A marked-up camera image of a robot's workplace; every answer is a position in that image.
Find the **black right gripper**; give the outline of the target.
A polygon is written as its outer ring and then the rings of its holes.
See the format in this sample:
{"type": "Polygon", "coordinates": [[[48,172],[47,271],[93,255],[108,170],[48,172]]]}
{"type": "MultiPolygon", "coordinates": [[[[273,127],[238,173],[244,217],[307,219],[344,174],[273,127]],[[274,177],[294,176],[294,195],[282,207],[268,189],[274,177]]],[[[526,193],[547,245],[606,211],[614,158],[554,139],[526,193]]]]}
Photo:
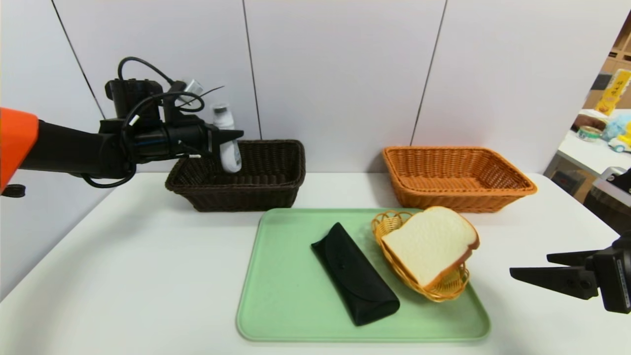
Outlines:
{"type": "Polygon", "coordinates": [[[611,247],[601,251],[556,252],[547,254],[546,260],[566,267],[510,268],[511,277],[582,300],[599,296],[599,286],[607,311],[627,314],[631,311],[629,231],[614,240],[611,247]],[[584,268],[592,257],[596,277],[593,272],[584,268]]]}

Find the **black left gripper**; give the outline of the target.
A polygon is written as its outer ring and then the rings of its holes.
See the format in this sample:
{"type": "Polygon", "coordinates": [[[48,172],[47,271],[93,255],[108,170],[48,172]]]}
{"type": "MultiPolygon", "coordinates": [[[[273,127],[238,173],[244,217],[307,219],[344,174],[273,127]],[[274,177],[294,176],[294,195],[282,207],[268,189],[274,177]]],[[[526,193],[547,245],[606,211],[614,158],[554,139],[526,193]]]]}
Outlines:
{"type": "MultiPolygon", "coordinates": [[[[210,158],[214,155],[215,145],[212,125],[194,123],[180,126],[167,126],[168,142],[171,153],[194,159],[210,158]]],[[[225,144],[243,137],[243,130],[218,130],[218,144],[225,144]]]]}

